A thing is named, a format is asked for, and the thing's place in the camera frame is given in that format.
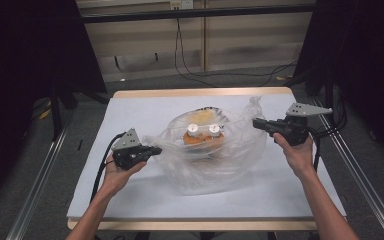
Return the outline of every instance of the power cord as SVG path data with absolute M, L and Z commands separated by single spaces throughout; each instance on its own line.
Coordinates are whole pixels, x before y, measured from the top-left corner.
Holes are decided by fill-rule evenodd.
M 329 136 L 332 133 L 340 131 L 342 128 L 345 127 L 347 123 L 347 112 L 345 108 L 345 102 L 344 102 L 344 96 L 342 92 L 340 91 L 339 93 L 339 99 L 337 102 L 337 111 L 338 111 L 338 120 L 335 120 L 332 118 L 332 124 L 333 127 L 325 129 L 321 131 L 321 129 L 325 128 L 324 126 L 319 127 L 318 129 L 314 128 L 309 128 L 309 131 L 311 133 L 311 136 L 313 137 L 314 143 L 316 145 L 316 153 L 314 155 L 314 162 L 313 166 L 314 169 L 317 171 L 317 167 L 319 164 L 319 159 L 320 159 L 320 139 Z
M 200 82 L 200 83 L 203 83 L 203 84 L 206 84 L 208 86 L 211 86 L 211 87 L 214 87 L 214 88 L 218 88 L 218 86 L 215 86 L 213 84 L 210 84 L 210 83 L 207 83 L 207 82 L 204 82 L 204 81 L 201 81 L 201 80 L 198 80 L 198 79 L 195 79 L 195 78 L 190 78 L 190 77 L 187 77 L 185 76 L 184 74 L 182 74 L 179 69 L 178 69 L 178 66 L 177 66 L 177 50 L 178 50 L 178 42 L 179 42 L 179 39 L 180 39 L 180 49 L 181 49 L 181 56 L 182 56 L 182 61 L 183 61 L 183 65 L 185 66 L 185 69 L 186 71 L 192 75 L 192 76 L 195 76 L 195 77 L 209 77 L 209 76 L 248 76 L 248 77 L 265 77 L 265 76 L 269 76 L 269 78 L 261 85 L 258 85 L 257 87 L 262 87 L 266 84 L 268 84 L 272 78 L 272 76 L 276 73 L 279 73 L 279 72 L 282 72 L 284 71 L 285 69 L 287 69 L 288 67 L 292 67 L 292 66 L 296 66 L 296 60 L 289 63 L 289 64 L 286 64 L 286 65 L 282 65 L 282 66 L 278 66 L 276 67 L 275 69 L 273 69 L 270 73 L 266 73 L 266 74 L 246 74 L 246 73 L 208 73 L 208 74 L 196 74 L 196 73 L 193 73 L 189 70 L 186 62 L 185 62 L 185 55 L 184 55 L 184 48 L 183 48 L 183 38 L 182 38 L 182 30 L 180 28 L 180 21 L 179 19 L 177 19 L 177 33 L 176 33 L 176 46 L 175 46 L 175 52 L 174 52 L 174 66 L 176 68 L 176 71 L 179 73 L 180 76 L 184 77 L 185 79 L 188 79 L 188 80 L 191 80 L 191 81 L 196 81 L 196 82 Z
M 115 142 L 117 139 L 123 137 L 124 134 L 125 134 L 125 132 L 116 135 L 116 136 L 111 140 L 110 144 L 108 145 L 107 150 L 105 151 L 104 157 L 103 157 L 103 159 L 102 159 L 102 161 L 101 161 L 101 165 L 99 165 L 99 169 L 98 169 L 98 172 L 97 172 L 97 174 L 96 174 L 95 184 L 93 185 L 92 196 L 91 196 L 91 198 L 90 198 L 90 202 L 92 202 L 93 198 L 95 197 L 96 193 L 98 192 L 99 181 L 101 180 L 102 172 L 103 172 L 104 169 L 105 169 L 105 166 L 106 166 L 106 164 L 105 164 L 105 160 L 107 159 L 108 153 L 109 153 L 110 150 L 111 150 L 111 146 L 114 144 L 114 142 Z

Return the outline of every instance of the lid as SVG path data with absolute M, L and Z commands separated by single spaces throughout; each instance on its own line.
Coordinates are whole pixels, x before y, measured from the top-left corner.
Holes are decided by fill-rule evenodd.
M 198 125 L 196 124 L 189 124 L 188 126 L 188 135 L 191 137 L 198 136 Z
M 210 136 L 211 137 L 218 137 L 220 136 L 220 127 L 217 124 L 212 124 L 208 127 L 208 130 L 210 130 Z

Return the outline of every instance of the plastic bag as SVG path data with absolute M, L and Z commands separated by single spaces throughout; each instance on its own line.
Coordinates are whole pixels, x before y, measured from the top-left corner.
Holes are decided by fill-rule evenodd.
M 187 112 L 158 137 L 145 136 L 143 142 L 163 149 L 154 159 L 183 194 L 227 190 L 265 149 L 267 133 L 252 126 L 253 118 L 264 118 L 260 98 L 251 97 L 241 114 L 216 107 Z

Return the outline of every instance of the wrist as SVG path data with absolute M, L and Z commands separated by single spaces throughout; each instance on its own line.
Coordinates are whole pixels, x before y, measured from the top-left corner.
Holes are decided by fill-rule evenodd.
M 115 194 L 109 188 L 102 186 L 96 193 L 93 201 L 96 200 L 96 202 L 109 203 L 114 195 Z
M 303 183 L 317 178 L 317 172 L 316 170 L 314 170 L 313 167 L 308 168 L 304 171 L 300 171 L 299 173 L 296 173 L 296 175 L 299 178 L 299 180 Z

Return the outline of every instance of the metal rail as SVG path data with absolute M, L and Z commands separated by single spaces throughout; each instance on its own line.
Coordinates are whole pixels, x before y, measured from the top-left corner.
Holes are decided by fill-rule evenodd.
M 258 15 L 258 14 L 279 14 L 279 13 L 300 13 L 313 12 L 316 4 L 296 4 L 296 5 L 275 5 L 262 7 L 237 7 L 237 8 L 202 8 L 186 10 L 167 10 L 135 13 L 116 13 L 116 14 L 88 14 L 79 17 L 63 17 L 48 19 L 31 19 L 34 24 L 55 24 L 55 23 L 106 23 L 106 22 L 128 22 L 159 19 L 177 19 L 177 18 L 197 18 L 197 17 L 221 17 L 221 16 L 239 16 L 239 15 Z
M 64 125 L 61 134 L 52 143 L 49 152 L 46 155 L 45 161 L 43 162 L 42 168 L 40 169 L 39 174 L 36 177 L 33 187 L 31 188 L 30 193 L 27 196 L 26 201 L 24 202 L 23 208 L 18 213 L 17 219 L 15 220 L 14 224 L 11 227 L 11 230 L 9 231 L 9 234 L 6 238 L 7 240 L 23 239 L 23 236 L 36 209 L 40 195 L 42 194 L 43 188 L 45 187 L 46 181 L 48 180 L 49 173 L 51 172 L 52 166 L 54 165 L 57 155 L 64 142 L 67 133 L 67 128 L 71 123 L 74 111 L 75 110 L 70 110 L 68 120 Z
M 314 105 L 323 107 L 319 100 L 316 100 L 315 98 L 313 98 L 311 101 Z M 326 128 L 331 127 L 326 116 L 320 115 L 319 118 Z M 376 215 L 379 223 L 382 225 L 384 229 L 384 203 L 382 199 L 379 197 L 379 195 L 373 188 L 372 184 L 370 183 L 369 179 L 364 174 L 363 170 L 358 164 L 357 159 L 351 153 L 351 150 L 349 149 L 348 145 L 345 143 L 341 134 L 339 132 L 335 132 L 335 133 L 332 133 L 330 137 L 333 143 L 335 144 L 336 148 L 338 149 L 345 164 L 347 165 L 348 170 L 350 171 L 351 175 L 354 177 L 354 180 L 356 181 L 358 187 L 360 188 L 361 192 L 366 198 L 367 203 L 372 208 L 373 213 Z

